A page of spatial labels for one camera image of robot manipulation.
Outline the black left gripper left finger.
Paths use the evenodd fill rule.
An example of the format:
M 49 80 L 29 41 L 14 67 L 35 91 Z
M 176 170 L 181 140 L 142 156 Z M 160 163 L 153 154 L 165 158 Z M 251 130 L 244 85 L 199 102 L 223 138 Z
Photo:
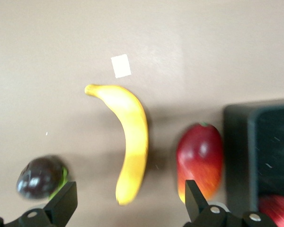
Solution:
M 9 223 L 0 217 L 0 227 L 64 227 L 77 205 L 77 184 L 67 182 L 44 208 L 28 210 Z

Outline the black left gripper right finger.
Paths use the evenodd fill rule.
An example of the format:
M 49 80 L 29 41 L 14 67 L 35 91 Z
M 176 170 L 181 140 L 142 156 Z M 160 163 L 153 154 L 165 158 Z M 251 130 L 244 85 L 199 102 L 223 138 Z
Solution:
M 186 227 L 276 227 L 268 215 L 246 211 L 241 217 L 226 211 L 220 205 L 210 205 L 194 180 L 186 180 L 185 206 L 190 217 Z

